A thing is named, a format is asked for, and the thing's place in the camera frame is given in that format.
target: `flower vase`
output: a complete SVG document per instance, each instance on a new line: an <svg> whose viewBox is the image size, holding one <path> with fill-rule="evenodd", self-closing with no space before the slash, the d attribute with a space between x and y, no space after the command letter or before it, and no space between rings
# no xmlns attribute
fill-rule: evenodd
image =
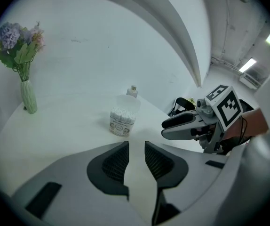
<svg viewBox="0 0 270 226"><path fill-rule="evenodd" d="M29 80L21 82L21 97L29 114L34 114L38 107L32 84Z"/></svg>

